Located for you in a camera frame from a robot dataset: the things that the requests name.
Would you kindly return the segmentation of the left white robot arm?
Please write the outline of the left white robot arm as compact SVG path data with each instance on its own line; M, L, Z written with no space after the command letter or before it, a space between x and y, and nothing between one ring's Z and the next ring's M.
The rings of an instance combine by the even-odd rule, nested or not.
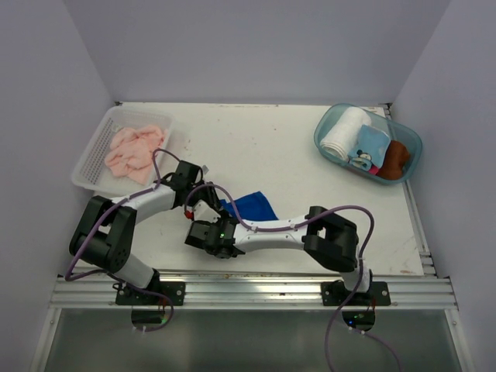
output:
M117 278L133 287L133 294L143 304L153 304L159 299L161 286L159 274L131 254L136 225L161 212L185 207L191 212L203 202L221 216L223 211L219 197L212 188L203 188L196 195L190 193L205 182L203 169L181 160L176 171L167 174L152 186L134 194L119 198L95 196L91 198L82 214L69 244L73 256L64 278L75 281L87 274L74 274L79 260Z

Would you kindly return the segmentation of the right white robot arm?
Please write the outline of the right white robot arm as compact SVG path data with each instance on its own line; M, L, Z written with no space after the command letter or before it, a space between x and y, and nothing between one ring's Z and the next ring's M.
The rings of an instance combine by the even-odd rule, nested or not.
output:
M363 304L373 294L372 273L358 249L357 225L321 206L287 220L194 219L185 244L219 259L258 250L300 250L326 270L342 275L346 297L352 303Z

